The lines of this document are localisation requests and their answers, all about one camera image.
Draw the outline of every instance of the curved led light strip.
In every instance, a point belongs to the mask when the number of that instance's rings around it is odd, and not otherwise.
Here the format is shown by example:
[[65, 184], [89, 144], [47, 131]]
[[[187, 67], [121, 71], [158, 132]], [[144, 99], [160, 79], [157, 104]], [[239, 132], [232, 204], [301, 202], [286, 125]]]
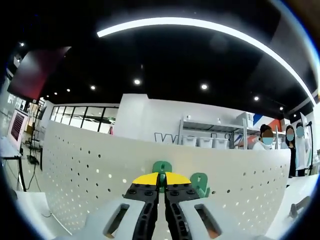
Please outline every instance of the curved led light strip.
[[308, 87], [304, 83], [304, 81], [300, 78], [300, 76], [295, 72], [295, 70], [285, 61], [283, 60], [278, 54], [268, 48], [266, 45], [262, 44], [258, 40], [238, 31], [231, 27], [224, 26], [221, 24], [217, 24], [210, 21], [204, 21], [199, 19], [192, 19], [192, 18], [183, 18], [183, 17], [155, 17], [155, 18], [146, 18], [140, 19], [135, 21], [129, 21], [126, 23], [122, 23], [119, 25], [115, 25], [112, 27], [108, 27], [104, 30], [98, 31], [97, 35], [99, 38], [104, 37], [109, 34], [113, 34], [116, 32], [120, 32], [127, 29], [139, 28], [144, 26], [153, 26], [153, 25], [184, 25], [184, 26], [193, 26], [205, 29], [211, 29], [215, 31], [219, 31], [225, 34], [229, 34], [234, 36], [238, 39], [246, 41], [247, 43], [257, 47], [258, 49], [262, 50], [266, 54], [270, 55], [273, 59], [275, 59], [278, 63], [280, 63], [288, 72], [298, 81], [301, 85], [305, 93], [310, 98], [313, 106], [316, 105], [316, 101], [314, 100], [311, 92], [309, 91]]

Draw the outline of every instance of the blue face mask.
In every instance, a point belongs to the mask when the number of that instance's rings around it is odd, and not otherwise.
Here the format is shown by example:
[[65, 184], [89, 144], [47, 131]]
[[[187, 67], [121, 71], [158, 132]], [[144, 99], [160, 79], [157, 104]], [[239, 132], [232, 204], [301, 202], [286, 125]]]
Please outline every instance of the blue face mask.
[[294, 137], [295, 137], [295, 135], [293, 135], [293, 134], [287, 134], [287, 135], [286, 135], [286, 139], [287, 139], [289, 142], [291, 142], [291, 141], [294, 139]]
[[273, 137], [263, 137], [262, 141], [265, 145], [271, 145], [274, 141]]
[[304, 130], [304, 127], [303, 126], [298, 126], [297, 129], [296, 129], [296, 135], [298, 137], [303, 137], [305, 135], [305, 130]]

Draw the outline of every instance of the white storage box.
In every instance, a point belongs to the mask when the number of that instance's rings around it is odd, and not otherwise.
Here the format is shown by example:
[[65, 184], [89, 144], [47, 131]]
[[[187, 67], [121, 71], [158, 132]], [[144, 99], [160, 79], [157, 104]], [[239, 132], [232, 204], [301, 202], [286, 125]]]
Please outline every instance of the white storage box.
[[182, 145], [195, 147], [197, 138], [195, 136], [182, 136]]
[[228, 139], [225, 138], [214, 138], [212, 147], [214, 149], [227, 149]]
[[198, 145], [200, 148], [212, 148], [213, 138], [211, 137], [199, 137]]
[[243, 126], [244, 125], [244, 120], [246, 121], [246, 126], [248, 128], [253, 128], [254, 127], [254, 115], [251, 112], [244, 112], [240, 114], [239, 116], [236, 117], [234, 124], [238, 126]]

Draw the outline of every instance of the metal shelving unit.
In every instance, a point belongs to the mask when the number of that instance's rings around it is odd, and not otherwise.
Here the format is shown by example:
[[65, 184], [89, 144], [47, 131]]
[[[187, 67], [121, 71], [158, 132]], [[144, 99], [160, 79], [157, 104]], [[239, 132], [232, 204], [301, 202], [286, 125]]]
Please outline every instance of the metal shelving unit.
[[[183, 131], [196, 131], [206, 133], [228, 133], [230, 134], [230, 148], [235, 148], [235, 134], [241, 134], [244, 136], [243, 147], [248, 148], [248, 135], [259, 136], [260, 130], [247, 127], [247, 122], [243, 119], [243, 126], [234, 124], [222, 124], [222, 123], [210, 123], [195, 120], [185, 120], [183, 117], [180, 120], [178, 131], [178, 145], [182, 144], [182, 132]], [[275, 134], [275, 149], [278, 149], [279, 136], [285, 136], [285, 132], [278, 132], [276, 126]]]

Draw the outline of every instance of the white lab coat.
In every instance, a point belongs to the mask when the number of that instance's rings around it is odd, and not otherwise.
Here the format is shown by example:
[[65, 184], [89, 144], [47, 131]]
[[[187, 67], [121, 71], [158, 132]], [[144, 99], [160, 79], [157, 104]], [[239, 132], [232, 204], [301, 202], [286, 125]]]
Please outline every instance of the white lab coat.
[[272, 145], [265, 145], [262, 141], [257, 137], [253, 141], [252, 150], [270, 150], [272, 149]]
[[303, 137], [295, 138], [296, 148], [296, 170], [302, 170], [308, 168], [309, 160], [309, 144], [308, 140]]

